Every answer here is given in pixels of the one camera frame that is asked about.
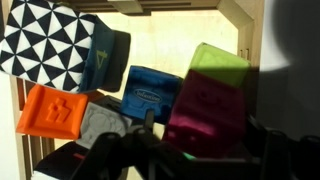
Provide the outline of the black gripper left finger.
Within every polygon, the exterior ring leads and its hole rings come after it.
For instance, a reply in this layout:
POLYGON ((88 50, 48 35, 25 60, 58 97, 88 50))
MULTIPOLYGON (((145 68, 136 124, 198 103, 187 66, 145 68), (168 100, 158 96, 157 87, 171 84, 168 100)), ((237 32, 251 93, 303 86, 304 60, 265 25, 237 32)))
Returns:
POLYGON ((145 123, 144 126, 149 129, 150 131, 153 131, 153 125, 154 125, 154 110, 148 109, 145 115, 145 123))

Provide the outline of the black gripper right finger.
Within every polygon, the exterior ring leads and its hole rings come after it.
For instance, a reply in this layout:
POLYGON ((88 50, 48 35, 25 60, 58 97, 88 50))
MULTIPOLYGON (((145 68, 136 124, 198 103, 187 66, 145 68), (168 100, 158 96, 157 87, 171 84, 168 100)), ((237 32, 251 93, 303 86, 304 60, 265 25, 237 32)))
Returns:
POLYGON ((262 157, 268 131, 252 115, 247 116, 246 125, 245 146, 253 156, 262 157))

